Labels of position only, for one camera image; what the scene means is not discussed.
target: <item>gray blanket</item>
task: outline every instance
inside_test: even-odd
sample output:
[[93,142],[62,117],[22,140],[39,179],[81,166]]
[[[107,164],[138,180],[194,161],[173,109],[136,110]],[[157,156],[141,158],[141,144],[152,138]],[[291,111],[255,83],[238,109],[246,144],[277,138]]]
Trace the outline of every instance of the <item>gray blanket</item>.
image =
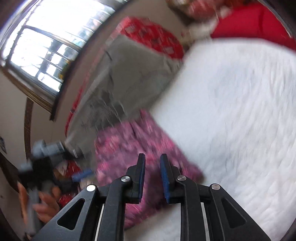
[[179,60],[119,35],[105,51],[72,117],[66,144],[91,159],[97,132],[150,108],[180,66]]

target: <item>finger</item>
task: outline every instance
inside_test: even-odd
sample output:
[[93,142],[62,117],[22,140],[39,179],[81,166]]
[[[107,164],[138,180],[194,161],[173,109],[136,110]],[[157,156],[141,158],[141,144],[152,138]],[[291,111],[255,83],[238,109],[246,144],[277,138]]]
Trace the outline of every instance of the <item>finger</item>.
[[48,214],[51,217],[55,216],[58,213],[57,210],[45,204],[34,204],[33,209],[39,214]]
[[22,212],[22,217],[24,219],[24,223],[27,224],[28,216],[27,216],[27,204],[28,204],[28,194],[25,187],[17,182],[17,187],[19,190],[19,199],[20,199],[20,208]]
[[48,206],[54,208],[55,210],[59,211],[59,205],[57,204],[54,197],[50,196],[47,193],[39,192],[40,199],[45,202]]
[[28,238],[29,240],[32,239],[32,237],[31,237],[29,234],[26,234],[26,235],[27,235],[27,238]]
[[61,198],[61,189],[58,187],[52,188],[52,195],[54,196],[55,200],[58,201]]
[[44,213],[37,214],[37,216],[38,216],[39,220],[44,223],[48,223],[52,219],[51,216],[49,216],[48,214],[44,214]]

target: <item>white bedsheet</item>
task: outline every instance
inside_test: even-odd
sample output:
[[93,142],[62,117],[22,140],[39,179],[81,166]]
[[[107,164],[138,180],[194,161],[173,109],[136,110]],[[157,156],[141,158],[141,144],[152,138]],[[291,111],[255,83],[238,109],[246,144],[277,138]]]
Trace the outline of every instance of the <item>white bedsheet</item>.
[[[151,109],[156,122],[272,241],[296,217],[296,55],[263,40],[198,43]],[[179,240],[179,206],[125,240]]]

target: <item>electrical outlet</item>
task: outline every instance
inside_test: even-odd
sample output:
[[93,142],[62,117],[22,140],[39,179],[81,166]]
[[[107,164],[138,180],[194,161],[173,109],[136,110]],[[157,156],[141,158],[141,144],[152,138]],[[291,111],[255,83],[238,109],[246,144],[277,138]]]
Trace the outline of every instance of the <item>electrical outlet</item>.
[[4,153],[7,154],[6,147],[5,147],[5,142],[4,142],[4,139],[2,137],[0,137],[0,147],[1,147],[2,151],[4,151]]

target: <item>silver screw head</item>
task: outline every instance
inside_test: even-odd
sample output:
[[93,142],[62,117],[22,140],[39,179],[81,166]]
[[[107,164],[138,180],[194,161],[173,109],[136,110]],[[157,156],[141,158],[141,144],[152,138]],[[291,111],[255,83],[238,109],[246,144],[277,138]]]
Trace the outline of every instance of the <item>silver screw head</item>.
[[183,175],[180,175],[180,176],[177,177],[177,179],[178,179],[179,181],[185,181],[185,180],[186,180],[186,177],[183,176]]
[[122,178],[121,178],[121,180],[123,181],[123,182],[129,182],[130,181],[130,177],[129,176],[123,176]]
[[220,185],[219,184],[213,184],[212,185],[212,189],[219,190],[220,189]]
[[95,186],[95,185],[88,185],[88,186],[86,187],[86,190],[89,191],[89,192],[92,192],[92,191],[94,191],[95,189],[96,189],[96,186]]

